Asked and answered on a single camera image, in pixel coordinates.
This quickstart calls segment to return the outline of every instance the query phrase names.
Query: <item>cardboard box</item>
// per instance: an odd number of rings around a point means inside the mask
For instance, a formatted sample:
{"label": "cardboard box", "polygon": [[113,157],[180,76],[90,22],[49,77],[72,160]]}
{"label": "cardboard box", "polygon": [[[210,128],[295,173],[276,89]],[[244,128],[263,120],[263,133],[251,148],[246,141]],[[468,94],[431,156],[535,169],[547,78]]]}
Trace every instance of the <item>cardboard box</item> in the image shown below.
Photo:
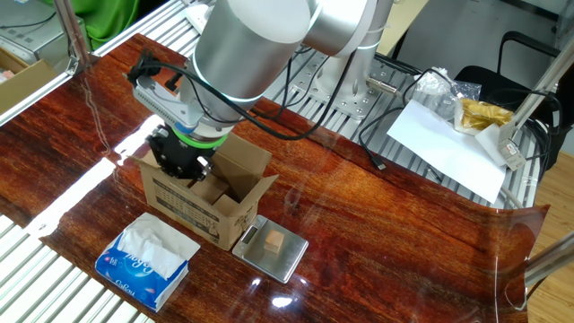
{"label": "cardboard box", "polygon": [[3,48],[0,48],[0,67],[15,74],[0,84],[0,115],[56,77],[56,72],[46,61],[40,60],[28,66]]}
{"label": "cardboard box", "polygon": [[[233,134],[213,156],[213,178],[200,183],[201,189],[192,190],[197,183],[163,173],[152,152],[134,159],[142,171],[147,203],[225,250],[256,217],[259,199],[278,177],[263,178],[269,152]],[[210,203],[200,195],[217,200]]]}

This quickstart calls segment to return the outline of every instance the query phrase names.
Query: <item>white paper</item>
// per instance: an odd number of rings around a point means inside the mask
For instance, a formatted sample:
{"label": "white paper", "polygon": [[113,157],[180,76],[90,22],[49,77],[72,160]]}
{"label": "white paper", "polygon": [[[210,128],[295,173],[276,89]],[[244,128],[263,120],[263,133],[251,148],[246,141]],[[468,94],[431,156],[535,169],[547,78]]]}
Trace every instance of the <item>white paper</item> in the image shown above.
{"label": "white paper", "polygon": [[500,127],[497,124],[491,124],[480,134],[475,135],[476,141],[492,158],[498,166],[506,165],[506,160],[499,152]]}
{"label": "white paper", "polygon": [[411,100],[388,134],[431,166],[494,203],[506,176],[471,135],[458,133],[447,121]]}
{"label": "white paper", "polygon": [[117,248],[147,263],[164,279],[199,250],[199,245],[156,216],[145,213],[124,229]]}

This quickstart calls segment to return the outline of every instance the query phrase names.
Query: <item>plastic bag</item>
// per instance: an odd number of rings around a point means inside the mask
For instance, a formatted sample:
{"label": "plastic bag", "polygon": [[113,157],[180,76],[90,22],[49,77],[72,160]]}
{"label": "plastic bag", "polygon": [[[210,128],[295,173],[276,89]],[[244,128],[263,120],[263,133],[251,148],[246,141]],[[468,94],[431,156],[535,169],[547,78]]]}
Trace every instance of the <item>plastic bag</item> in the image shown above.
{"label": "plastic bag", "polygon": [[478,135],[493,123],[504,126],[512,120],[512,112],[490,103],[463,98],[455,113],[455,130]]}
{"label": "plastic bag", "polygon": [[[448,78],[446,69],[437,67],[433,69]],[[460,99],[478,100],[481,89],[480,84],[452,81],[450,78],[447,81],[436,73],[427,73],[417,82],[414,96],[418,93],[419,97],[429,97],[426,103],[427,108],[449,121],[455,117],[456,110],[462,108]]]}
{"label": "plastic bag", "polygon": [[455,81],[457,92],[461,93],[464,98],[470,100],[479,100],[483,86],[480,84]]}

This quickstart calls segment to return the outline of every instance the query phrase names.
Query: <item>cable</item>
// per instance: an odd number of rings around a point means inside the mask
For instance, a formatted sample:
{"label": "cable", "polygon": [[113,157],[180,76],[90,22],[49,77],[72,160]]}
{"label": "cable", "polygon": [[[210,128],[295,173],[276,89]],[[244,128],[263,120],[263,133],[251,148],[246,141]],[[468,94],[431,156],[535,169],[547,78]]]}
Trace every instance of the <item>cable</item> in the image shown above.
{"label": "cable", "polygon": [[[548,162],[550,160],[549,152],[552,146],[552,135],[550,134],[550,130],[546,128],[545,125],[538,120],[534,121],[532,119],[528,119],[525,123],[525,126],[526,128],[528,128],[528,130],[530,130],[532,135],[535,137],[536,142],[540,145],[540,151],[543,152],[541,153],[542,156],[540,156],[541,171],[538,177],[538,180],[540,181],[544,177],[546,168],[548,166]],[[531,161],[535,158],[538,158],[538,156],[536,155],[526,159]]]}
{"label": "cable", "polygon": [[500,190],[502,191],[502,193],[504,193],[504,195],[506,195],[506,197],[512,201],[512,203],[514,203],[514,206],[518,209],[524,208],[524,206],[522,205],[522,203],[520,203],[520,201],[518,201],[518,198],[512,194],[512,192],[510,192],[510,190],[508,188],[506,188],[504,185],[502,185],[502,187],[500,188]]}
{"label": "cable", "polygon": [[34,22],[34,23],[29,23],[29,24],[25,24],[25,25],[14,25],[14,26],[0,26],[0,29],[6,29],[6,28],[21,28],[21,27],[31,27],[31,26],[36,26],[39,24],[42,24],[44,22],[48,22],[50,19],[54,18],[56,16],[56,12],[52,13],[52,15],[50,15],[47,19],[41,21],[41,22]]}
{"label": "cable", "polygon": [[305,49],[300,49],[300,50],[295,50],[295,54],[305,54],[305,53],[309,53],[311,51],[311,47],[309,48],[305,48]]}
{"label": "cable", "polygon": [[[265,118],[268,120],[276,120],[278,119],[281,114],[285,111],[285,109],[287,109],[287,96],[289,95],[289,81],[291,80],[291,63],[292,63],[293,59],[289,58],[289,62],[287,63],[287,77],[285,80],[285,89],[284,89],[284,93],[283,93],[283,104],[281,105],[281,107],[279,109],[275,109],[275,110],[271,110],[268,111],[266,113],[261,113],[257,110],[251,110],[253,112],[253,114],[255,114],[258,117],[261,118]],[[273,117],[270,117],[269,114],[276,112],[277,110],[279,110],[279,112],[277,112],[277,114]]]}
{"label": "cable", "polygon": [[327,59],[329,59],[330,57],[325,58],[325,60],[323,61],[323,63],[321,63],[321,65],[319,65],[317,67],[317,69],[315,70],[315,73],[313,73],[313,75],[311,76],[311,80],[309,81],[309,85],[307,86],[307,90],[305,91],[305,93],[303,93],[303,95],[301,96],[300,99],[298,99],[297,101],[289,104],[287,106],[287,108],[295,106],[299,103],[301,103],[303,101],[303,99],[305,99],[305,97],[307,97],[307,94],[309,94],[309,91],[311,90],[311,85],[313,85],[313,81],[315,80],[315,76],[317,76],[317,73],[319,72],[319,70],[321,69],[321,67],[323,67],[323,65],[326,63]]}
{"label": "cable", "polygon": [[379,117],[375,118],[374,120],[372,120],[367,126],[365,126],[359,133],[359,143],[361,143],[361,146],[365,149],[365,151],[369,154],[369,157],[371,159],[371,161],[375,164],[375,166],[380,169],[383,170],[385,169],[385,164],[383,162],[383,158],[373,154],[369,147],[367,147],[367,145],[365,144],[364,140],[362,139],[362,136],[364,135],[365,131],[367,131],[367,129],[369,129],[370,127],[372,127],[374,124],[376,124],[377,122],[379,122],[380,120],[382,120],[383,118],[385,118],[386,116],[388,116],[389,114],[398,111],[398,110],[402,110],[404,108],[393,108],[390,110],[385,111],[385,113],[383,113],[382,115],[380,115]]}
{"label": "cable", "polygon": [[562,125],[562,105],[560,103],[560,101],[558,99],[556,99],[556,97],[554,97],[553,95],[551,95],[550,93],[544,93],[544,92],[539,92],[539,91],[530,91],[530,90],[521,90],[521,89],[511,89],[511,88],[507,88],[507,89],[497,89],[494,90],[493,92],[491,92],[488,96],[488,99],[490,100],[495,93],[501,93],[501,92],[515,92],[515,93],[524,93],[524,94],[536,94],[536,95],[540,95],[540,96],[544,96],[547,100],[551,100],[556,104],[557,110],[559,112],[559,121],[558,121],[558,126],[554,127],[556,128],[556,130],[558,132],[560,132],[560,126]]}
{"label": "cable", "polygon": [[191,79],[191,78],[189,77],[189,75],[186,75],[186,78],[187,78],[187,79],[189,80],[189,82],[191,83],[191,87],[194,89],[194,94],[196,95],[196,98],[197,98],[197,102],[199,103],[199,106],[200,106],[201,109],[204,111],[204,113],[205,113],[205,115],[206,115],[207,117],[209,117],[210,119],[212,119],[212,120],[214,120],[214,121],[223,123],[223,124],[237,124],[237,123],[239,123],[239,122],[245,120],[245,119],[243,119],[243,120],[239,120],[239,121],[229,121],[229,120],[219,120],[218,118],[214,117],[214,116],[211,114],[211,112],[209,112],[209,109],[207,109],[207,108],[205,107],[205,105],[201,102],[201,99],[199,99],[199,93],[197,93],[197,89],[196,89],[196,85],[194,84],[194,80]]}
{"label": "cable", "polygon": [[413,88],[413,86],[415,84],[417,84],[419,82],[419,80],[422,79],[423,76],[425,76],[427,73],[433,72],[435,74],[437,74],[438,76],[442,77],[445,81],[447,81],[447,83],[451,83],[451,81],[443,74],[441,74],[439,71],[434,70],[432,68],[429,68],[427,70],[425,70],[424,72],[422,72],[421,75],[419,75],[419,77],[417,77],[414,82],[412,82],[404,91],[404,94],[402,95],[403,97],[403,107],[402,108],[394,108],[394,109],[390,109],[385,111],[385,113],[383,113],[381,116],[375,118],[373,121],[371,121],[367,126],[365,126],[359,133],[359,143],[361,144],[361,146],[365,149],[365,151],[369,154],[369,157],[371,159],[371,161],[373,162],[373,164],[375,164],[375,166],[380,169],[383,170],[385,169],[385,164],[383,162],[383,158],[373,154],[369,147],[367,147],[367,145],[365,144],[364,140],[362,139],[364,133],[370,128],[372,127],[374,124],[376,124],[377,122],[379,122],[380,120],[382,120],[384,117],[388,116],[390,113],[393,113],[395,111],[398,110],[402,110],[404,109],[404,107],[406,107],[406,94],[409,92],[409,90],[411,90],[411,88]]}
{"label": "cable", "polygon": [[347,73],[349,72],[349,67],[351,67],[351,62],[353,61],[355,54],[356,54],[356,51],[352,52],[351,56],[349,57],[349,61],[347,62],[347,65],[345,66],[345,68],[343,70],[343,74],[341,75],[341,78],[339,79],[339,82],[337,83],[337,85],[335,87],[335,91],[334,91],[333,95],[331,96],[331,99],[327,103],[327,105],[325,107],[325,111],[323,112],[323,115],[321,115],[321,118],[319,119],[319,121],[310,130],[308,130],[307,132],[300,134],[300,135],[285,135],[285,134],[282,134],[280,132],[275,131],[271,127],[266,126],[265,124],[263,124],[259,120],[257,120],[255,117],[251,116],[244,109],[239,107],[237,104],[235,104],[235,102],[233,102],[232,100],[227,98],[225,95],[223,95],[222,93],[215,90],[210,84],[204,82],[197,75],[190,73],[187,69],[185,69],[181,66],[152,61],[152,62],[145,62],[145,63],[141,64],[140,68],[164,67],[164,68],[168,68],[174,72],[179,72],[182,75],[186,75],[186,76],[192,78],[194,81],[196,81],[200,85],[202,85],[207,91],[209,91],[211,94],[215,95],[218,99],[222,100],[224,103],[229,105],[232,109],[234,109],[237,113],[239,113],[243,118],[249,120],[255,126],[266,131],[269,135],[273,135],[273,136],[275,136],[279,139],[282,139],[282,140],[294,141],[294,140],[300,140],[300,139],[308,137],[313,132],[315,132],[315,130],[317,130],[319,127],[321,127],[321,124],[325,120],[329,110],[331,109],[331,106],[333,105],[333,102],[335,101],[336,94],[339,92],[339,90],[341,89],[341,86],[343,85],[344,78],[347,75]]}
{"label": "cable", "polygon": [[550,153],[550,152],[540,153],[540,154],[534,155],[532,157],[527,157],[526,160],[532,161],[532,160],[535,160],[536,158],[542,158],[542,157],[546,156],[548,153]]}
{"label": "cable", "polygon": [[403,73],[407,73],[407,74],[411,74],[411,75],[417,75],[422,73],[422,71],[414,66],[408,65],[404,62],[395,60],[393,58],[390,57],[386,57],[380,53],[375,54],[375,59],[378,60],[380,63],[383,63],[385,65],[388,65],[400,72]]}

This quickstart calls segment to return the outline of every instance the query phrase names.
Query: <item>glossy wood surface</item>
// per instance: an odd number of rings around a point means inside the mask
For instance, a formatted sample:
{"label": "glossy wood surface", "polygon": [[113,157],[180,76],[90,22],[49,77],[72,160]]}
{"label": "glossy wood surface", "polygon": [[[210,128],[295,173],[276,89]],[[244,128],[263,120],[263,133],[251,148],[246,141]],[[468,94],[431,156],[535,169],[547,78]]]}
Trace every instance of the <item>glossy wood surface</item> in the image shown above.
{"label": "glossy wood surface", "polygon": [[[309,241],[285,285],[149,207],[139,169],[122,153],[152,115],[122,76],[142,48],[185,61],[137,35],[0,127],[0,213],[156,321],[527,321],[523,261],[547,207],[476,205],[391,161],[383,171],[372,167],[357,144],[323,128],[297,142],[248,122],[234,129],[273,154],[266,175],[280,174],[259,213]],[[257,109],[277,107],[263,99]],[[265,123],[285,134],[309,128],[290,111]],[[149,149],[135,147],[137,156]],[[93,269],[144,212],[201,245],[157,314]]]}

